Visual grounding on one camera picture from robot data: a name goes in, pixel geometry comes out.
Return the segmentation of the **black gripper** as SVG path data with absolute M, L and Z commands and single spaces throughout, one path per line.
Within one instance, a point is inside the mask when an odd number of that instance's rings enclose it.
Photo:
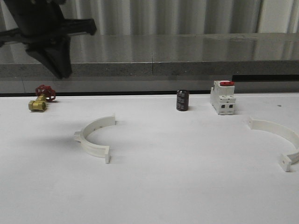
M 71 73 L 70 34 L 96 32 L 93 19 L 66 19 L 60 5 L 65 0 L 4 1 L 17 28 L 0 33 L 0 45 L 27 44 L 26 53 L 43 64 L 58 79 Z

